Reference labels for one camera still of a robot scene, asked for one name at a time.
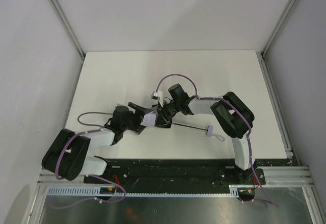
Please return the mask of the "lavender folding umbrella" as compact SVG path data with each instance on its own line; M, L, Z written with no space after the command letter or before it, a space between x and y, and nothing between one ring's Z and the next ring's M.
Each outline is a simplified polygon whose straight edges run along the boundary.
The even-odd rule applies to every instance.
M158 112L151 111L144 115L143 119L141 120L140 125L145 126L145 127L154 127L157 119L158 119ZM190 125L183 125L180 123L170 123L170 122L166 122L166 121L164 123L164 125L171 125L171 124L183 126L183 127L187 127L187 128L191 128L191 129L203 130L206 132L207 137L216 137L218 140L220 140L222 142L224 142L226 140L224 136L222 136L220 134L215 134L213 132L214 127L212 125L208 125L207 128L204 129L204 128L194 127L194 126L190 126Z

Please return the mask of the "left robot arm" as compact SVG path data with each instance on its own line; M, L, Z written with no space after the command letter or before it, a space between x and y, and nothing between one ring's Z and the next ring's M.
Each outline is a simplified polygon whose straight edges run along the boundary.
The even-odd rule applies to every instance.
M90 150L113 146L122 138L125 131L130 130L140 134L146 127L154 126L157 111L129 103L128 106L118 105L104 125L90 124L93 130L74 132L62 129L48 151L41 165L55 174L58 180L72 181L80 175L102 175L107 162L99 157L90 157Z

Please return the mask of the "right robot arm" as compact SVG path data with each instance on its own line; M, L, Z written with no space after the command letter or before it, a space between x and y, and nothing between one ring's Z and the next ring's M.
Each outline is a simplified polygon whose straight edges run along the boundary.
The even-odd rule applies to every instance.
M226 135L232 138L235 165L243 171L250 169L255 159L248 138L253 128L253 112L233 92L222 97L189 96L180 84L168 89L172 99L165 102L162 92L154 91L158 101L155 127L170 128L177 113L187 115L214 115Z

